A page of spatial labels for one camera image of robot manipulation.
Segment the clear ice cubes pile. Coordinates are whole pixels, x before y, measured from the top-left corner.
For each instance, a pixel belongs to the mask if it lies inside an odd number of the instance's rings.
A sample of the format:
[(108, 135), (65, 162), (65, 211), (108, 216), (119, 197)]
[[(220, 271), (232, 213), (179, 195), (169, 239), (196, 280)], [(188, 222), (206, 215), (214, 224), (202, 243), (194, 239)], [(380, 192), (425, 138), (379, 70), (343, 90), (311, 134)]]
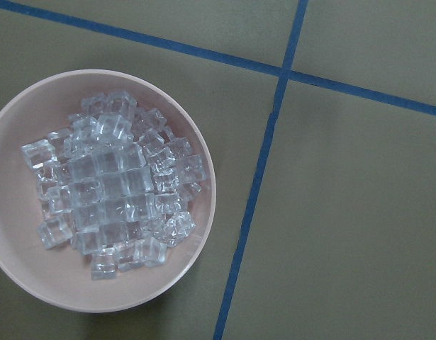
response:
[(162, 265), (196, 226), (202, 156), (127, 91), (84, 98), (81, 108), (69, 127), (21, 148), (37, 178), (43, 246), (69, 244), (90, 260), (94, 280)]

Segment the pink bowl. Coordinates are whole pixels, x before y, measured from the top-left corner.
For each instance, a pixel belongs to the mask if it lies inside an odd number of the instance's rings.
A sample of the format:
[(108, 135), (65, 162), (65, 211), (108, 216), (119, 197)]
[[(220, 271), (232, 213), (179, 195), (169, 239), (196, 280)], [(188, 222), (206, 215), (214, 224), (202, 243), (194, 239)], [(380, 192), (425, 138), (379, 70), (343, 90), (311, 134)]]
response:
[(215, 206), (199, 129), (142, 79), (65, 72), (0, 111), (0, 268), (51, 305), (114, 312), (162, 294), (197, 259)]

